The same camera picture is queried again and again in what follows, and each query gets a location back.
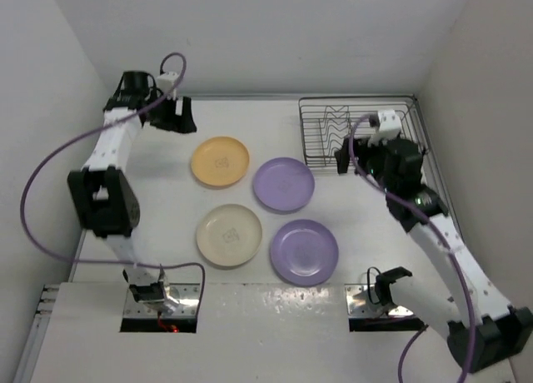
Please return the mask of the orange plate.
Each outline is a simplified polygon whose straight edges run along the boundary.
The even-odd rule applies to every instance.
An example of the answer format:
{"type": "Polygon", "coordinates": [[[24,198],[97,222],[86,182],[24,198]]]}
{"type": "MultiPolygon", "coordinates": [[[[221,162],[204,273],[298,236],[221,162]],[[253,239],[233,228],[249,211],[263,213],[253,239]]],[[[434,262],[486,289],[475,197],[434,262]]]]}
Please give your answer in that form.
{"type": "Polygon", "coordinates": [[[234,137],[212,137],[201,143],[191,158],[193,176],[210,187],[229,187],[248,171],[247,147],[234,137]]]}

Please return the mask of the purple plate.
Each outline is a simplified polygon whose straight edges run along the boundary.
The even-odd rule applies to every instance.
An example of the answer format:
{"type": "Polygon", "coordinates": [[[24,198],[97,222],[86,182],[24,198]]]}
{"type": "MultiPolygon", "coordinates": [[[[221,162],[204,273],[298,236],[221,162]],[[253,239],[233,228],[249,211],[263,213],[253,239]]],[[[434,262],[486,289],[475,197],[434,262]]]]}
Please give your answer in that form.
{"type": "Polygon", "coordinates": [[[282,213],[305,207],[313,197],[315,186],[311,169],[291,157],[276,157],[264,162],[252,181],[257,200],[282,213]]]}
{"type": "Polygon", "coordinates": [[[336,269],[339,246],[330,230],[308,219],[290,221],[271,240],[271,265],[286,283],[316,286],[336,269]]]}

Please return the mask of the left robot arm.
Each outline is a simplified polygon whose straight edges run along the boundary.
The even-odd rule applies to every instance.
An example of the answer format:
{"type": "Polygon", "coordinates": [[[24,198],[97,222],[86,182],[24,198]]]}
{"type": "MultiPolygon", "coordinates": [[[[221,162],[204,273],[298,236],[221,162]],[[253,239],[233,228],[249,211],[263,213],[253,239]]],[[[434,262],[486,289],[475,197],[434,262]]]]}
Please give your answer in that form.
{"type": "Polygon", "coordinates": [[[79,171],[71,171],[67,184],[81,227],[112,250],[135,302],[159,315],[171,315],[180,306],[179,295],[160,266],[150,268],[141,259],[134,231],[141,207],[126,177],[127,161],[145,125],[181,134],[196,131],[191,100],[182,100],[176,112],[177,85],[183,75],[126,71],[103,108],[103,131],[92,155],[79,171]]]}

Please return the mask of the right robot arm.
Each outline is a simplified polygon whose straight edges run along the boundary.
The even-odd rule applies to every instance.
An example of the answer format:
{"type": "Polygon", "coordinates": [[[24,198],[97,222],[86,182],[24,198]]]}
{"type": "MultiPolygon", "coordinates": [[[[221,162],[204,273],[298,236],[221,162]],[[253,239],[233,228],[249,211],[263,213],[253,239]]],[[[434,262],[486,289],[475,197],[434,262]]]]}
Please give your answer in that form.
{"type": "Polygon", "coordinates": [[[516,308],[481,269],[458,235],[445,203],[422,177],[425,153],[403,137],[346,137],[337,171],[355,173],[381,192],[392,217],[423,250],[449,295],[428,291],[398,266],[376,276],[368,297],[381,309],[404,306],[438,332],[466,376],[519,354],[532,333],[532,312],[516,308]]]}

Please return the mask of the cream plate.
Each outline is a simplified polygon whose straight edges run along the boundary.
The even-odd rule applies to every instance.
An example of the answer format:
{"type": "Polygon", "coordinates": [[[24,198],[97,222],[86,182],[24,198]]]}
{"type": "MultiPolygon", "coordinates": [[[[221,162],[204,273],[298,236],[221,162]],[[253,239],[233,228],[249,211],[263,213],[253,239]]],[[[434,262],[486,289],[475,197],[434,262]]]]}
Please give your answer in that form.
{"type": "Polygon", "coordinates": [[[259,251],[263,229],[259,217],[239,204],[210,210],[197,224],[196,241],[201,255],[212,265],[235,268],[259,251]]]}

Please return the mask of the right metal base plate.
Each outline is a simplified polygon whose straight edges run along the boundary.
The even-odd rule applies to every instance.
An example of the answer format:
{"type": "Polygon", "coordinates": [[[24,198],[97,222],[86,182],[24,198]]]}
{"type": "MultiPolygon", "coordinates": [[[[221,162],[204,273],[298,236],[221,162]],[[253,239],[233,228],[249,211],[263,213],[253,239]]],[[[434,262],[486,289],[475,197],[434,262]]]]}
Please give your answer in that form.
{"type": "Polygon", "coordinates": [[[414,313],[403,306],[391,307],[371,304],[366,285],[345,285],[347,314],[351,319],[405,318],[414,313]]]}

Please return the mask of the metal base plate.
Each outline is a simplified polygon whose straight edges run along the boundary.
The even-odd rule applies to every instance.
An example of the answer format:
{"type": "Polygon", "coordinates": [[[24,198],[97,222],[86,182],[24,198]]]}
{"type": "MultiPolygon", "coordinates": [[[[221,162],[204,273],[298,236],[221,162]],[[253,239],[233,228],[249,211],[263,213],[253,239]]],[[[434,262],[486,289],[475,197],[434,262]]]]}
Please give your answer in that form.
{"type": "Polygon", "coordinates": [[[391,307],[371,304],[366,285],[345,285],[347,314],[351,319],[405,318],[414,313],[403,306],[391,307]]]}
{"type": "Polygon", "coordinates": [[[127,292],[122,316],[130,319],[155,319],[159,312],[166,319],[195,318],[199,304],[200,286],[198,284],[168,285],[169,305],[147,305],[137,302],[130,291],[127,292]]]}

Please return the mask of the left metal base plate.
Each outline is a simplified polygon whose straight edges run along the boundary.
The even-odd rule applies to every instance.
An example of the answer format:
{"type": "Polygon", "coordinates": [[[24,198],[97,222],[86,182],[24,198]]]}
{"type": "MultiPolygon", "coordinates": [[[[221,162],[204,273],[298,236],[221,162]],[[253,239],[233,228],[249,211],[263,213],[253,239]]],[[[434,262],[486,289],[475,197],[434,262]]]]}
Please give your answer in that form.
{"type": "Polygon", "coordinates": [[[147,305],[137,302],[130,291],[127,292],[122,316],[130,319],[155,319],[159,312],[166,319],[195,318],[199,304],[200,286],[198,284],[168,285],[169,305],[147,305]]]}

